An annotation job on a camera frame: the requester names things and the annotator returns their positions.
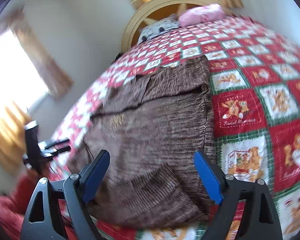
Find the brown knit throw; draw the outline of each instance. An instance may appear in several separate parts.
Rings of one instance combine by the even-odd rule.
[[[216,163],[205,56],[112,88],[69,161],[78,172],[99,153],[110,166],[91,215],[134,228],[208,220],[210,200],[193,164],[202,149]]]

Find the patchwork quilt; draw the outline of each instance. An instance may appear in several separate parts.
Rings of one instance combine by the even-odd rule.
[[[66,162],[109,87],[161,67],[178,67],[201,54],[211,71],[218,164],[237,179],[266,181],[283,239],[290,239],[300,230],[300,47],[251,19],[226,17],[179,28],[130,49],[91,85],[56,130],[54,138],[69,137],[73,150],[59,156],[54,169],[61,177],[68,175]],[[242,205],[228,239],[235,237]],[[205,231],[199,223],[154,230],[96,225],[105,238],[115,240],[199,240]]]

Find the headboard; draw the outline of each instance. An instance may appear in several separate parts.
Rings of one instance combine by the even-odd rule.
[[[131,17],[124,30],[121,42],[121,52],[127,52],[133,45],[137,44],[140,35],[138,29],[161,20],[173,13],[180,15],[189,8],[221,3],[218,0],[151,0],[141,6]],[[227,7],[222,7],[227,15],[234,13]]]

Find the sunlight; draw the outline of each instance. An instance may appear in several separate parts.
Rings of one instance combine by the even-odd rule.
[[[1,35],[0,108],[13,100],[22,110],[27,111],[47,91],[46,85],[12,31]]]

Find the pillow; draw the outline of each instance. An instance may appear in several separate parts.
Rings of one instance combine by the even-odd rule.
[[[137,44],[140,44],[143,41],[149,41],[154,37],[157,37],[161,34],[167,33],[168,31],[177,29],[179,27],[179,22],[175,20],[175,16],[170,15],[167,18],[164,18],[154,24],[144,27],[141,31]]]
[[[179,17],[179,23],[181,27],[186,27],[198,23],[220,20],[225,16],[226,14],[222,7],[219,4],[214,3],[187,10]]]

